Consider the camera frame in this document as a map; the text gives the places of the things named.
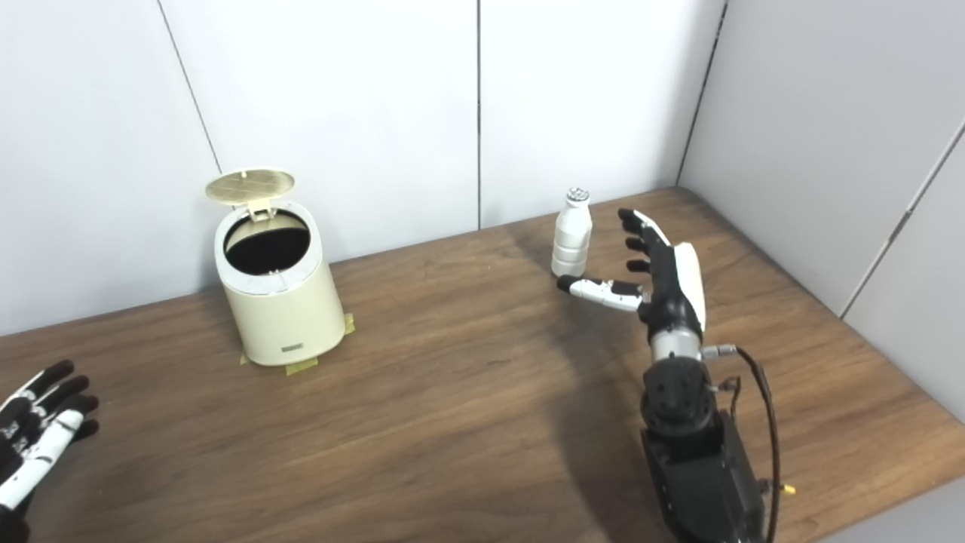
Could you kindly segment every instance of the cream trash can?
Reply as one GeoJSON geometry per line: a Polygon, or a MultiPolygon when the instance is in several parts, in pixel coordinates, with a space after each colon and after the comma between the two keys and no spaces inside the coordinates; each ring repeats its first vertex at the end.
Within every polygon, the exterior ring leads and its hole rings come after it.
{"type": "Polygon", "coordinates": [[[265,366],[325,353],[345,336],[345,315],[318,228],[308,210],[275,200],[294,178],[243,170],[207,186],[207,197],[239,206],[218,225],[214,263],[245,355],[265,366]]]}

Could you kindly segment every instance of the wooden tabletop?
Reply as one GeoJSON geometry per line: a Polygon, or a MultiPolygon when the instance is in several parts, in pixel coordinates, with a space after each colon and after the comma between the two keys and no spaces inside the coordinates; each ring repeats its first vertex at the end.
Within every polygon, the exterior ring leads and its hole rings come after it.
{"type": "MultiPolygon", "coordinates": [[[[634,276],[618,207],[694,244],[707,343],[766,368],[798,489],[778,541],[965,474],[965,428],[693,194],[593,206],[589,275],[634,276]]],[[[645,329],[556,289],[553,220],[334,265],[358,330],[291,377],[238,364],[220,291],[0,338],[0,390],[71,357],[101,399],[101,433],[34,500],[32,541],[673,541],[639,437],[645,329]]],[[[740,430],[767,476],[749,390],[740,430]]]]}

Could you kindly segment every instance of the trash can lid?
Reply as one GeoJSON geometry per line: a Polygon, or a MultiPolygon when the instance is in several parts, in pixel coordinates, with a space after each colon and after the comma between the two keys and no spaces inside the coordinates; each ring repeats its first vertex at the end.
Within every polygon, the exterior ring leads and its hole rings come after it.
{"type": "Polygon", "coordinates": [[[207,197],[229,206],[248,206],[252,220],[275,215],[271,198],[291,190],[295,179],[279,170],[239,170],[225,174],[207,184],[207,197]]]}

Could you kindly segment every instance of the wire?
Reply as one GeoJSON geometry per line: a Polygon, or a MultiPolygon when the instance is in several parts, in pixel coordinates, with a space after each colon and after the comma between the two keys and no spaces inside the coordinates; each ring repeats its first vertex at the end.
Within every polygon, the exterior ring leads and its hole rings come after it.
{"type": "Polygon", "coordinates": [[[764,376],[764,368],[760,367],[753,357],[740,347],[737,353],[744,361],[751,366],[751,373],[754,380],[758,382],[760,396],[764,400],[764,408],[767,410],[767,426],[771,434],[771,466],[774,474],[774,484],[771,488],[771,516],[767,526],[767,543],[774,543],[774,536],[778,530],[778,508],[781,505],[781,445],[778,442],[778,422],[774,414],[774,400],[771,398],[771,389],[767,385],[767,378],[764,376]]]}
{"type": "Polygon", "coordinates": [[[740,397],[740,376],[733,377],[733,395],[731,396],[731,420],[733,423],[737,423],[737,398],[740,397]]]}

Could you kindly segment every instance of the yellow tape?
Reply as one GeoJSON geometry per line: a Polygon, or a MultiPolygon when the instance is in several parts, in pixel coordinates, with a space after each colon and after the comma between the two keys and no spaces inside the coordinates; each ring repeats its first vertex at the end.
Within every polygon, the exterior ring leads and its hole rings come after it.
{"type": "MultiPolygon", "coordinates": [[[[355,316],[351,313],[345,313],[345,335],[349,335],[355,331],[355,316]]],[[[244,354],[241,353],[240,364],[247,364],[251,360],[244,354]]],[[[309,358],[307,360],[302,360],[294,364],[289,364],[285,366],[285,375],[290,376],[292,374],[298,373],[299,371],[306,370],[312,366],[318,365],[318,358],[309,358]]]]}
{"type": "Polygon", "coordinates": [[[285,366],[285,375],[286,377],[291,377],[293,374],[296,374],[299,371],[306,370],[312,366],[317,366],[317,365],[318,365],[318,358],[309,358],[307,360],[302,360],[294,364],[289,364],[285,366]]]}

